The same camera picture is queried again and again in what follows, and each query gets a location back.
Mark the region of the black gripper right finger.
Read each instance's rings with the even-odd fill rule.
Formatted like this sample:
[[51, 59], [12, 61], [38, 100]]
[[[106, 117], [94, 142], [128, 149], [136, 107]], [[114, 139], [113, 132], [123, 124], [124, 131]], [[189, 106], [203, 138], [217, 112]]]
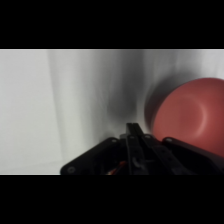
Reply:
[[144, 134], [138, 123], [134, 123], [133, 126], [134, 126], [134, 130], [137, 134], [137, 137], [142, 149], [144, 162], [145, 162], [148, 174], [155, 175], [158, 170], [157, 157], [152, 149], [152, 147], [155, 144], [155, 140], [151, 135]]

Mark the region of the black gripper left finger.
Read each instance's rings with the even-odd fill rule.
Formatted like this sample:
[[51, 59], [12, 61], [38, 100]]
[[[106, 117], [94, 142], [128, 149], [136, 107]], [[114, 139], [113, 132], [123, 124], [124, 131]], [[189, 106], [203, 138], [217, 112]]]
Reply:
[[129, 174], [133, 175], [135, 171], [133, 157], [134, 150], [137, 147], [136, 132], [133, 123], [126, 124], [126, 146], [128, 152]]

